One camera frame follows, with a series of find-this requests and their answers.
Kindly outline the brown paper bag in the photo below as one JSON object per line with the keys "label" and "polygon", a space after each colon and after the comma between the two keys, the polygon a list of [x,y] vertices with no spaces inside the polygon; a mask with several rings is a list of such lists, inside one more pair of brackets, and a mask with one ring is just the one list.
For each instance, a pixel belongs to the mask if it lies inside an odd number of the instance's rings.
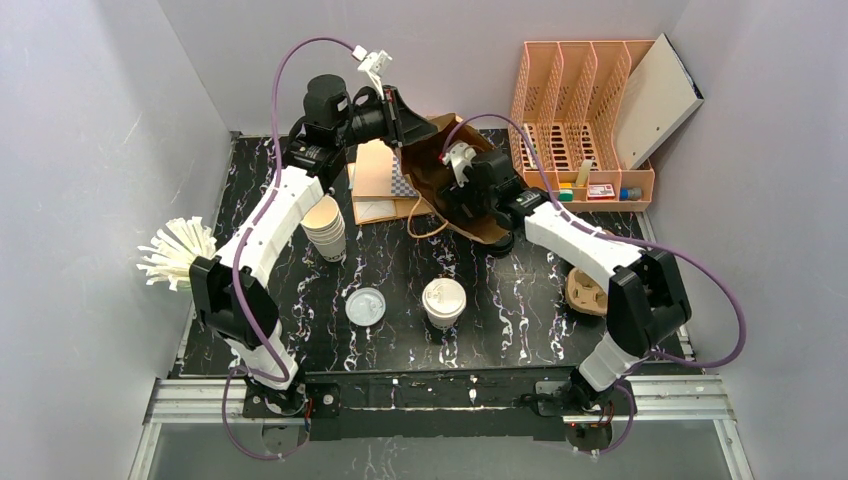
{"label": "brown paper bag", "polygon": [[490,247],[503,243],[508,231],[498,226],[491,214],[467,219],[465,211],[454,207],[442,194],[445,188],[456,184],[456,178],[453,169],[444,165],[439,156],[448,134],[461,122],[461,118],[456,113],[447,113],[428,121],[436,126],[434,135],[398,150],[401,174],[421,196],[422,204],[446,225],[446,229]]}

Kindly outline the cardboard cup carrier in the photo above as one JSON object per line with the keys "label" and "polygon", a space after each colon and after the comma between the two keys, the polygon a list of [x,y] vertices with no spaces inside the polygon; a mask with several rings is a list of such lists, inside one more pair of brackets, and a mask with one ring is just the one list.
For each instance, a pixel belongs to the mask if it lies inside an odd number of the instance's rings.
{"label": "cardboard cup carrier", "polygon": [[585,272],[572,268],[564,288],[566,303],[575,311],[602,317],[608,311],[608,297],[601,286]]}

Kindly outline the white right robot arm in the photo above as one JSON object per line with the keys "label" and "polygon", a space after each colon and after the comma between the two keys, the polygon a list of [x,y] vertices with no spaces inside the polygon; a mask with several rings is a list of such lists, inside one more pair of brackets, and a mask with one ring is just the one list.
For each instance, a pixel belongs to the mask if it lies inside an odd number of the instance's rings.
{"label": "white right robot arm", "polygon": [[465,227],[493,221],[557,254],[582,271],[608,298],[606,332],[571,375],[571,387],[588,396],[611,389],[649,351],[692,316],[674,256],[608,240],[602,230],[530,187],[499,151],[451,144],[440,160],[454,179],[438,199]]}

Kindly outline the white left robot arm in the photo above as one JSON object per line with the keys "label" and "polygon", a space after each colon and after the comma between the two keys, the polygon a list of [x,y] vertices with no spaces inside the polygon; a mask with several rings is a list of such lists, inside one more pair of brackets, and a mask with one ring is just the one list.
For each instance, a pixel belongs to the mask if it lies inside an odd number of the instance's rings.
{"label": "white left robot arm", "polygon": [[267,291],[280,253],[345,170],[349,150],[380,140],[399,151],[437,131],[396,87],[383,83],[392,61],[387,52],[355,46],[351,55],[370,85],[351,96],[342,77],[319,75],[308,82],[303,114],[286,136],[279,117],[272,117],[276,169],[270,184],[230,240],[189,267],[198,320],[237,351],[246,375],[273,391],[289,389],[298,370]]}

